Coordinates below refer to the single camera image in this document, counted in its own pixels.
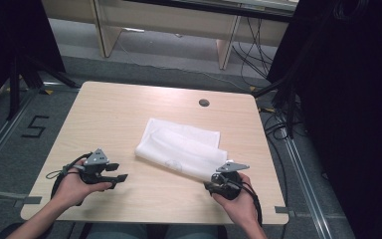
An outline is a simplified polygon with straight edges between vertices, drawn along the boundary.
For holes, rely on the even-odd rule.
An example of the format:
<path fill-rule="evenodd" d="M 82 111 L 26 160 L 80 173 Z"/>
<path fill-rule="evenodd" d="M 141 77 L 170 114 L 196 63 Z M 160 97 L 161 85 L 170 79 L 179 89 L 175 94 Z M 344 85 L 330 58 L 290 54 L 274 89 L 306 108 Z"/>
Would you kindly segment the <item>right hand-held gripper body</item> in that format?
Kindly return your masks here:
<path fill-rule="evenodd" d="M 214 184 L 212 193 L 217 193 L 228 200 L 237 198 L 243 188 L 239 170 L 249 169 L 246 164 L 227 161 L 216 169 L 208 182 Z"/>

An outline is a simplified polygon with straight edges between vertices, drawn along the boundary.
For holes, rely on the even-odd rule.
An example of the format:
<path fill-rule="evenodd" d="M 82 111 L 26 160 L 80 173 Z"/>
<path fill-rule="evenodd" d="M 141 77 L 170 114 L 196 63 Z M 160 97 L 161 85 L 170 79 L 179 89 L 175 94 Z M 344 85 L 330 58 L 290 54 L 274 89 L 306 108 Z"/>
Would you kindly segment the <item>person's right hand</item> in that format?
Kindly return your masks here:
<path fill-rule="evenodd" d="M 230 219 L 242 229 L 259 225 L 253 197 L 245 189 L 242 189 L 239 196 L 234 200 L 228 200 L 216 193 L 212 194 L 212 198 L 223 207 Z"/>

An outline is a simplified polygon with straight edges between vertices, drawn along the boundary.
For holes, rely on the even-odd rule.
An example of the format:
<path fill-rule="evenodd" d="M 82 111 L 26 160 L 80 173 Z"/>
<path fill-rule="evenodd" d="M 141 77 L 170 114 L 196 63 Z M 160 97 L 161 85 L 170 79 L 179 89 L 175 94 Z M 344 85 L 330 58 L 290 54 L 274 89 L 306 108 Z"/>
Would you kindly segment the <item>person's left hand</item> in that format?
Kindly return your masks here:
<path fill-rule="evenodd" d="M 105 191 L 112 187 L 110 182 L 86 184 L 81 180 L 80 172 L 73 167 L 60 182 L 60 185 L 51 199 L 59 206 L 68 209 L 80 204 L 87 196 L 97 191 Z"/>

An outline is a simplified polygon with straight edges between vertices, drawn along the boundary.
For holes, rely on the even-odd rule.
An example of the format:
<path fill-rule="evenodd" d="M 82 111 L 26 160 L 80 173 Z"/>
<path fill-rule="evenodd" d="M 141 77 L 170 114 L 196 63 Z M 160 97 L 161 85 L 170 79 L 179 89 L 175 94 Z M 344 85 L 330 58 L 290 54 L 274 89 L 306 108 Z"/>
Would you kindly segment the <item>black curtain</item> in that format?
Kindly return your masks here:
<path fill-rule="evenodd" d="M 305 126 L 356 239 L 382 239 L 382 0 L 299 0 L 269 79 L 282 78 L 316 24 L 296 77 Z"/>
<path fill-rule="evenodd" d="M 0 88 L 17 54 L 65 71 L 42 0 L 0 0 Z"/>

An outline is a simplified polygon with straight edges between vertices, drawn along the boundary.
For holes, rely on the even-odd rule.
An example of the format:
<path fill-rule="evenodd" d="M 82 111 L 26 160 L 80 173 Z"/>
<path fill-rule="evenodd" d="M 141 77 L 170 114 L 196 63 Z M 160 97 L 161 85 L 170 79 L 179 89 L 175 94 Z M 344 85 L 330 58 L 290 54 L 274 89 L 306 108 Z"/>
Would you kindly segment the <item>aluminium floor rail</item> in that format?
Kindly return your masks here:
<path fill-rule="evenodd" d="M 296 177 L 319 239 L 333 239 L 329 224 L 311 186 L 294 139 L 290 137 L 290 133 L 284 128 L 281 129 L 281 135 L 284 137 L 287 153 L 295 170 Z"/>
<path fill-rule="evenodd" d="M 38 93 L 38 90 L 29 90 L 22 99 L 18 111 L 10 119 L 7 119 L 0 128 L 0 151 L 26 113 L 27 107 Z"/>

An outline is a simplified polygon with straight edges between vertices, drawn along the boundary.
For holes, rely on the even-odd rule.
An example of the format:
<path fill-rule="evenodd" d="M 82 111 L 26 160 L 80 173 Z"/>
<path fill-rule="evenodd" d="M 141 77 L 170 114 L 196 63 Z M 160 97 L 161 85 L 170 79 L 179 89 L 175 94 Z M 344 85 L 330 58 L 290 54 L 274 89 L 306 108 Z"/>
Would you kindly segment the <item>black metal stand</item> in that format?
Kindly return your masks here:
<path fill-rule="evenodd" d="M 20 79 L 26 82 L 29 89 L 38 90 L 44 86 L 44 82 L 38 74 L 39 71 L 48 73 L 72 89 L 78 89 L 80 87 L 79 84 L 70 80 L 50 65 L 32 56 L 16 54 L 10 64 L 10 108 L 7 120 L 12 120 L 16 113 L 20 111 Z"/>

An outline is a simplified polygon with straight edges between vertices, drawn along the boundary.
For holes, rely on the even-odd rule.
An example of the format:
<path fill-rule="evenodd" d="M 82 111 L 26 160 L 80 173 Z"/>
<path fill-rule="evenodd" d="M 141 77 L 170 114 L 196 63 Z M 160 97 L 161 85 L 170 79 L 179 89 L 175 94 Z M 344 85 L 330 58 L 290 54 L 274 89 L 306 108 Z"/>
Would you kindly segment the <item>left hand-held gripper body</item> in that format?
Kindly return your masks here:
<path fill-rule="evenodd" d="M 105 166 L 108 163 L 110 163 L 109 159 L 102 149 L 98 148 L 84 161 L 84 164 L 80 169 L 81 180 L 86 184 L 104 182 L 104 178 L 108 176 L 102 176 L 101 174 L 106 171 Z"/>

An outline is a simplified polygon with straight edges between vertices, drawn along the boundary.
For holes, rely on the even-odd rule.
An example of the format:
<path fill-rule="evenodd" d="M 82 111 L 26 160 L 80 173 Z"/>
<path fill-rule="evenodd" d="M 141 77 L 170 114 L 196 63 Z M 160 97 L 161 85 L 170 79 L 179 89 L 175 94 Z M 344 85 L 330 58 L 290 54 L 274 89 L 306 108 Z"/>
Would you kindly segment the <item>light wooden desk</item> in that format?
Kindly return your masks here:
<path fill-rule="evenodd" d="M 210 38 L 216 41 L 219 68 L 227 68 L 232 44 L 236 41 L 278 46 L 287 30 L 283 20 L 269 20 L 265 13 L 290 17 L 297 3 L 289 0 L 220 0 L 221 7 L 254 10 L 254 17 L 210 12 L 207 8 L 188 10 L 128 0 L 42 0 L 52 19 L 95 25 L 100 55 L 110 56 L 122 30 L 126 28 Z"/>

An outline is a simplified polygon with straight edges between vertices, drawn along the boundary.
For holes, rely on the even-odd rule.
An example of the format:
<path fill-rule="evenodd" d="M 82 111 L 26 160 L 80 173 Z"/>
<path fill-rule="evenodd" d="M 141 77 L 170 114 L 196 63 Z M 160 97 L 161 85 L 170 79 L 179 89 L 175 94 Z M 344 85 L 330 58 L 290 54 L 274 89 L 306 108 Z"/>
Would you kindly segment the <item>white mesh laundry bag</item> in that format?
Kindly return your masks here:
<path fill-rule="evenodd" d="M 228 159 L 220 133 L 162 119 L 147 122 L 135 154 L 202 181 Z"/>

